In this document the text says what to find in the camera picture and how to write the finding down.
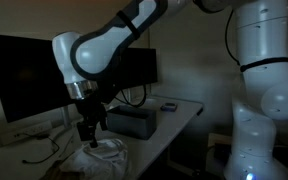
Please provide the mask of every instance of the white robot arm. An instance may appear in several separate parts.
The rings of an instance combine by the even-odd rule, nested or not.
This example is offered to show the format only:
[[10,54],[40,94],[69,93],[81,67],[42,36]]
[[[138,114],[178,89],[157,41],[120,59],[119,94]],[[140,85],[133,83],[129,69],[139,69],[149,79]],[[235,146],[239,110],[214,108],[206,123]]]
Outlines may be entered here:
[[[175,14],[187,1],[134,0],[96,32],[83,36],[66,32],[55,37],[54,54],[71,97],[81,102],[92,99],[96,82],[110,76],[121,52],[157,19]],[[226,179],[288,180],[288,170],[272,157],[276,134],[272,120],[288,120],[288,1],[194,3],[206,13],[232,6],[237,17],[237,53],[243,80],[233,93],[234,131]]]

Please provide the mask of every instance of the gray box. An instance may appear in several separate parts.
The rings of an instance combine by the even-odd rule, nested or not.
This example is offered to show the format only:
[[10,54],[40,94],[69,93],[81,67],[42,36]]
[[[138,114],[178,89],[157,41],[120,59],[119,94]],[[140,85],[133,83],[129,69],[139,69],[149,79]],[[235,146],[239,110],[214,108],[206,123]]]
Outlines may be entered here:
[[107,111],[109,131],[148,140],[156,130],[156,112],[129,106],[117,106]]

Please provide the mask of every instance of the power strip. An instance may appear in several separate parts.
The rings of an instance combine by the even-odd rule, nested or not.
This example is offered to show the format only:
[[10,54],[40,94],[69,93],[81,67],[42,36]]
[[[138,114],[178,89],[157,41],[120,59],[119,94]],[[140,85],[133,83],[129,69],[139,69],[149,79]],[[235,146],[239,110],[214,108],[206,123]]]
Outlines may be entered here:
[[27,135],[36,135],[36,134],[51,130],[52,128],[53,127],[52,127],[51,121],[45,121],[45,122],[35,124],[30,127],[26,127],[23,129],[19,129],[16,131],[2,134],[0,137],[1,137],[2,144],[7,145],[10,143],[28,138],[29,136]]

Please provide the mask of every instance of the light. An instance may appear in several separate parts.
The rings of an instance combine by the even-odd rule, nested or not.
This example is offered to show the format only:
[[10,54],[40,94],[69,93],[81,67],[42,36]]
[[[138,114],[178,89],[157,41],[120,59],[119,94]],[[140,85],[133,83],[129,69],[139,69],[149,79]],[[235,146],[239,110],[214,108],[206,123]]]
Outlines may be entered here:
[[249,174],[246,176],[246,180],[256,180],[256,177],[255,177],[254,174],[249,173]]

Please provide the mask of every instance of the small device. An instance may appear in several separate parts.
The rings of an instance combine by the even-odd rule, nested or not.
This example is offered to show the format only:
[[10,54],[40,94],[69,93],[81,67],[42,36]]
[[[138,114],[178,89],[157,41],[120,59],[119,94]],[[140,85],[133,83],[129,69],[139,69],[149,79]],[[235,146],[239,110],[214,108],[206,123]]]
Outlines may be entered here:
[[162,111],[171,111],[171,112],[175,112],[177,109],[177,104],[175,103],[164,103],[161,106],[161,110]]

